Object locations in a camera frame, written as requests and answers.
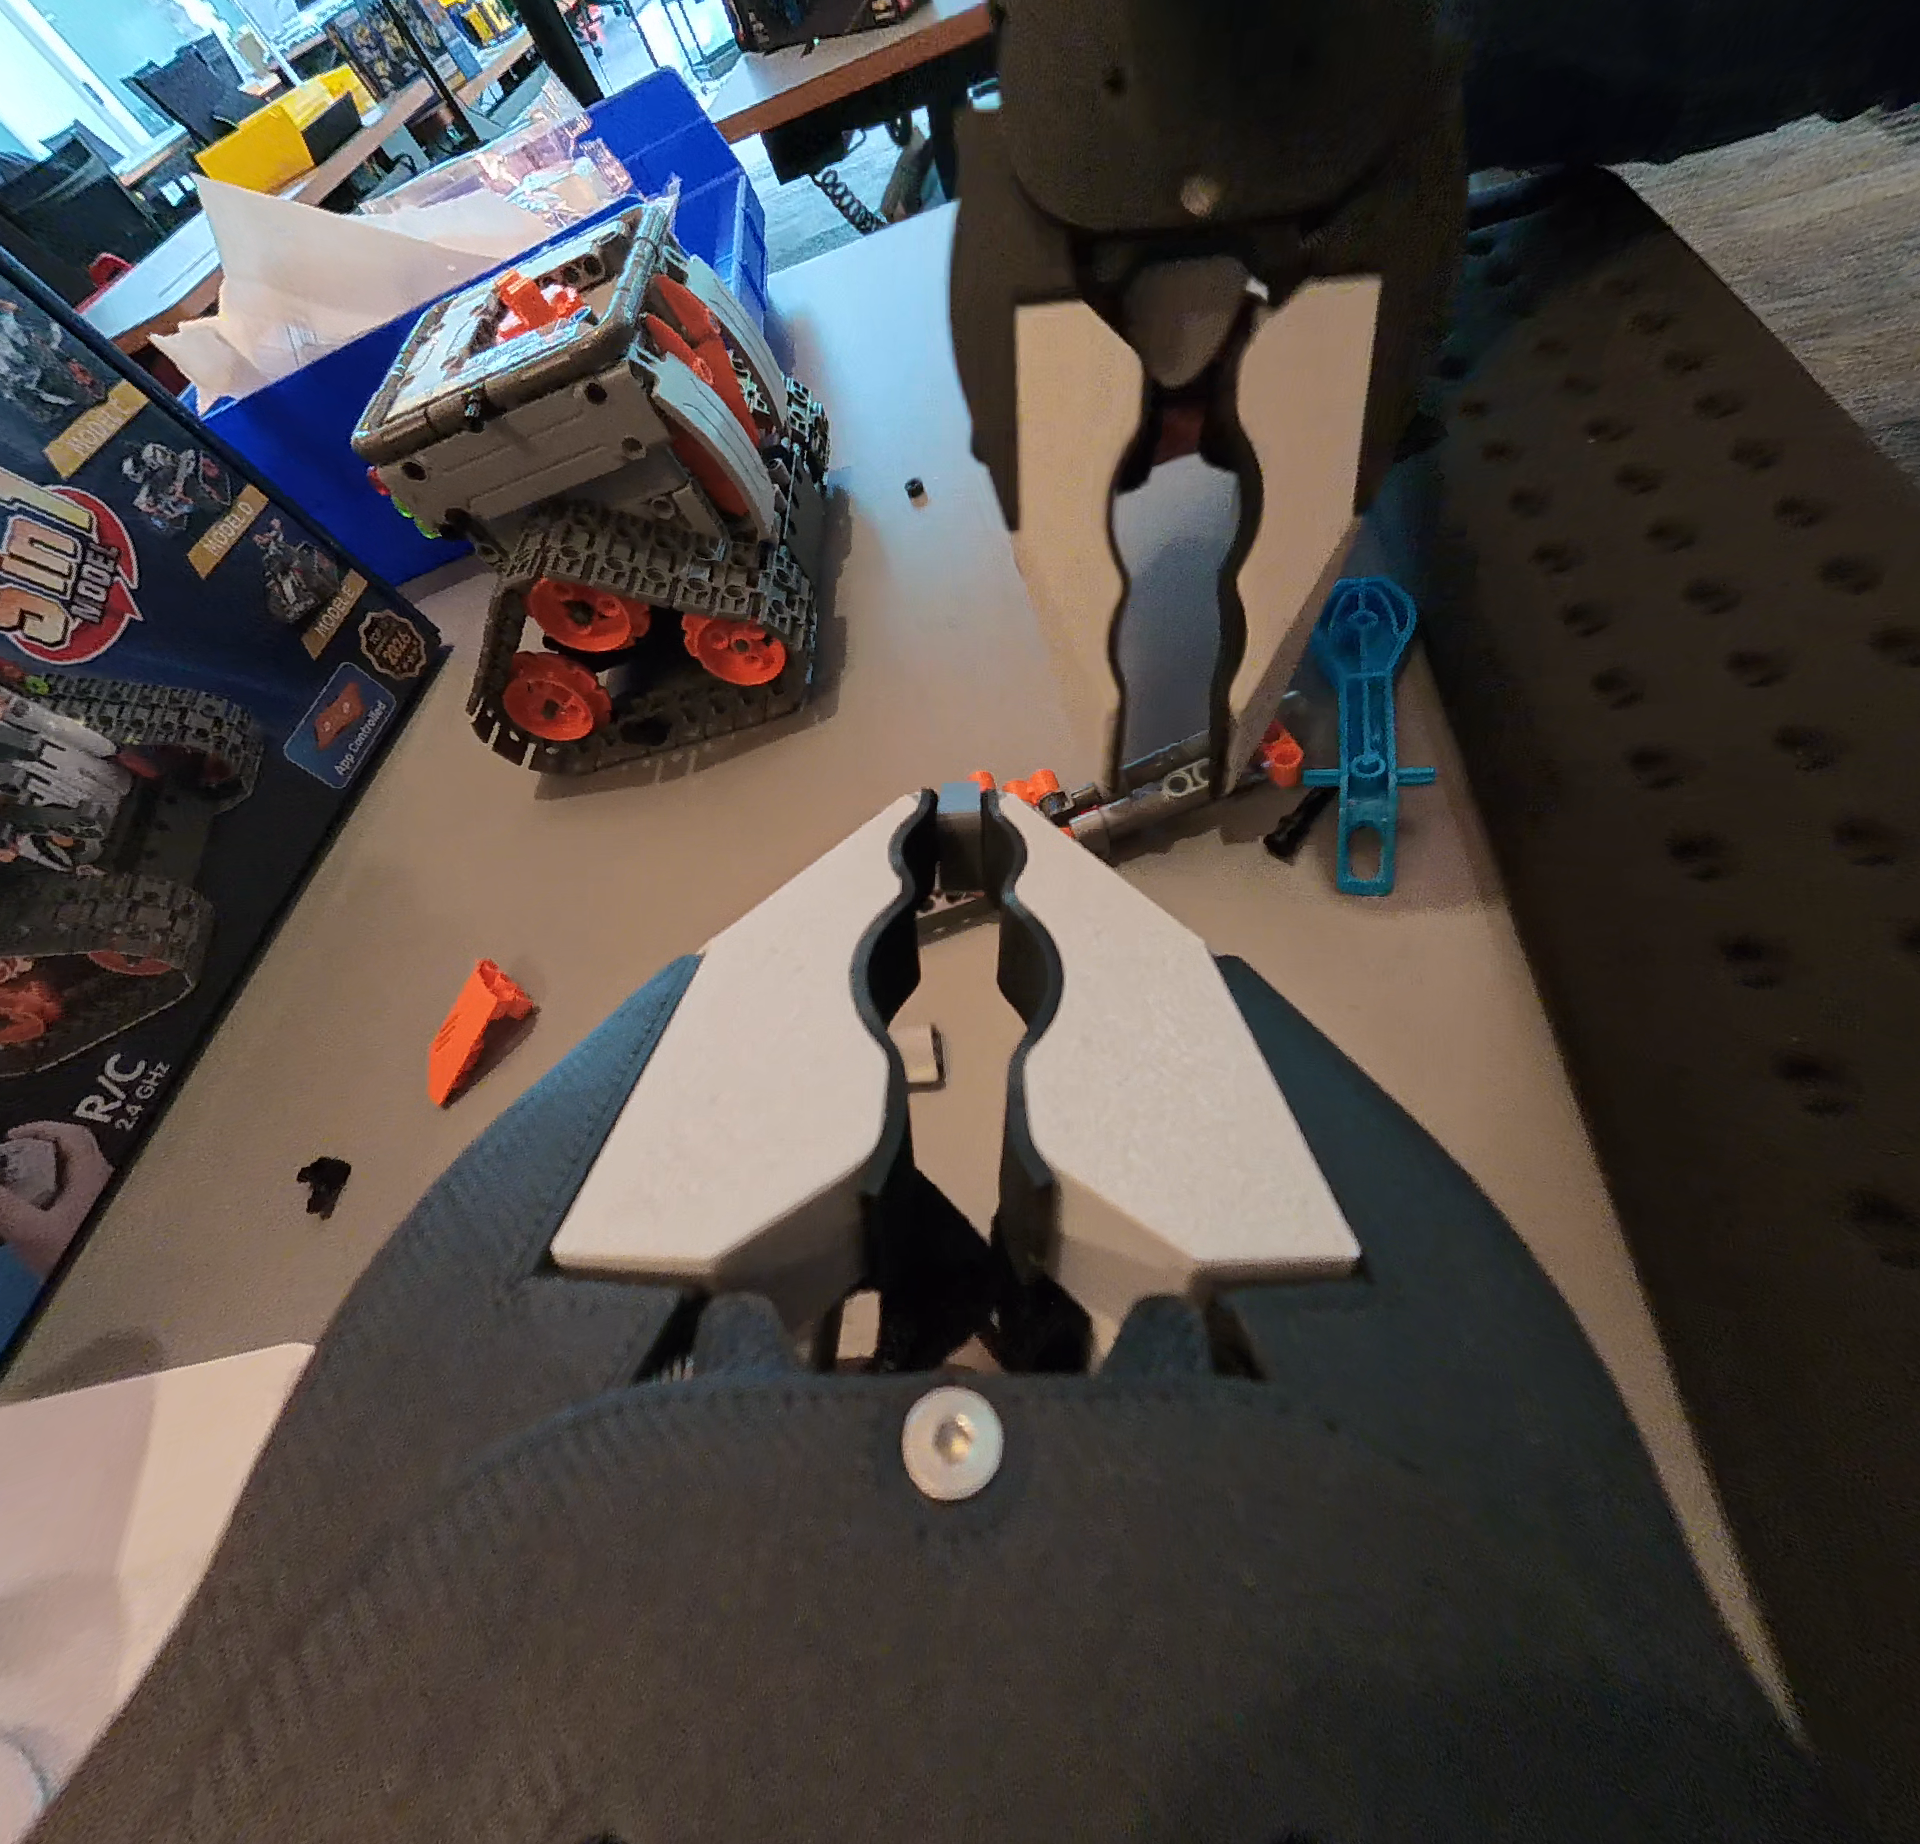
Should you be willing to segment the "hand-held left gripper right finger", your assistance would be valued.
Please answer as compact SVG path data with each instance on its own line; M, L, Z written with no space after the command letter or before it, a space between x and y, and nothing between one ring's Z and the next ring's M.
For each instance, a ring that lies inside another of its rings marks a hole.
M1091 1312L1336 1281L1361 1247L1212 948L1035 808L982 799L1008 1065L997 1230Z

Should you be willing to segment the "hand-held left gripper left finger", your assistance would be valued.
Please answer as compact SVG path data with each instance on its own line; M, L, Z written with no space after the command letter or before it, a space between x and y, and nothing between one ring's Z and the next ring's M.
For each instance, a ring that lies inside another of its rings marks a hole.
M930 796L858 827L698 954L553 1243L567 1275L855 1289L862 1198L900 1145L878 936L915 912Z

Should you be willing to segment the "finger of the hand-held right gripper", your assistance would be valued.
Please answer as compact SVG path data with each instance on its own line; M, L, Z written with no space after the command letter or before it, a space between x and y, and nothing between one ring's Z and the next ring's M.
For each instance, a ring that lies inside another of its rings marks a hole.
M1130 579L1113 511L1140 433L1142 366L1080 299L1020 306L1016 364L1014 555L1075 739L1097 779L1116 785L1126 704L1116 625Z
M1212 796L1253 762L1357 540L1381 316L1373 271L1309 278L1258 306L1232 368L1239 522L1216 581Z

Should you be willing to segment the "person's right forearm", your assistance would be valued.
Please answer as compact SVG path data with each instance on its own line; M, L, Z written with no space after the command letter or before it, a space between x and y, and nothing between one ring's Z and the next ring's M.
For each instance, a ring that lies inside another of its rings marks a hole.
M1902 109L1917 0L1440 0L1468 172L1665 165Z

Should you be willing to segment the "orange wedge brick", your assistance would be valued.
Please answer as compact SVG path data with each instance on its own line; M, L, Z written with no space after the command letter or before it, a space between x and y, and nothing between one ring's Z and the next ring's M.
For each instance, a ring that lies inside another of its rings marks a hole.
M496 1033L536 1016L538 1003L505 968L478 960L429 1042L429 1100L445 1109L478 1075Z

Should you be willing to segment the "blue plastic brick tool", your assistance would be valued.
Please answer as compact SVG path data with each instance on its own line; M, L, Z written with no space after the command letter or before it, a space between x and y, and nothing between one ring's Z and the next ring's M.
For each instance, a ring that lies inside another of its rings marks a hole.
M1305 769L1303 785L1336 793L1336 886L1351 896L1395 888L1399 793L1436 783L1434 767L1399 761L1395 690L1419 610L1389 576L1346 576L1312 632L1312 655L1336 693L1336 762Z

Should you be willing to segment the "grey tracked toy robot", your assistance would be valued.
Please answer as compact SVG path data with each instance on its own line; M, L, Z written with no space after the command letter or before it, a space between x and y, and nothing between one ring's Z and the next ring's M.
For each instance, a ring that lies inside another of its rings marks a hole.
M538 775L660 765L815 692L831 433L677 186L440 297L351 446L496 575L470 727Z

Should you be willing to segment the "dark blue robot kit box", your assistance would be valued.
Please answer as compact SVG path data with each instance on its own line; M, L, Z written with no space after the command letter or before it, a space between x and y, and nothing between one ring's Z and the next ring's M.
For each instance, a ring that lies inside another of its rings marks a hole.
M4 1365L445 654L4 253Z

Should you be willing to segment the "blue plastic bin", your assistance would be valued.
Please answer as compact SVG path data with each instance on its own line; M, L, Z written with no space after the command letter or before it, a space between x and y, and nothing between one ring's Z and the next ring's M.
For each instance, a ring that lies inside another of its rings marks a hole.
M636 198L680 182L676 237L732 292L767 343L788 357L769 326L766 213L751 175L686 80L653 70L588 112L590 132L627 168ZM240 400L203 407L217 441L236 451L319 534L388 584L467 556L458 540L422 535L368 480L351 433L415 321L418 304L328 350Z

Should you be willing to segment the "long wooden workbench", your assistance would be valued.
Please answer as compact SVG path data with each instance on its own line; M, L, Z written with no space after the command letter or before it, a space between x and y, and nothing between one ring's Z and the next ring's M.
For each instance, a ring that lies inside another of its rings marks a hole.
M362 118L362 128L338 152L289 182L277 195L317 206L372 152L385 150L407 122L436 102L429 80L412 82L377 102ZM132 352L155 336L171 331L177 321L203 316L212 308L222 280L220 255L206 216L195 216L169 239L103 292L90 296L80 315L121 350Z

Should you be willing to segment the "white crumpled paper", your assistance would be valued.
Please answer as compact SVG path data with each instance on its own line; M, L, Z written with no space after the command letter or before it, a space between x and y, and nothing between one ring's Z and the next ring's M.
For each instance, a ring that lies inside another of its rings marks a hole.
M156 350L212 398L261 389L546 239L490 190L368 218L203 180L202 204L222 271L217 308Z

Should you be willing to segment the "yellow storage bin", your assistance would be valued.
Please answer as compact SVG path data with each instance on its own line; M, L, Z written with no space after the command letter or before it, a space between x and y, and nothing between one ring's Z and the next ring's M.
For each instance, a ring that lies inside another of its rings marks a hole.
M255 192L279 192L340 152L372 99L351 65L301 82L195 154L195 174Z

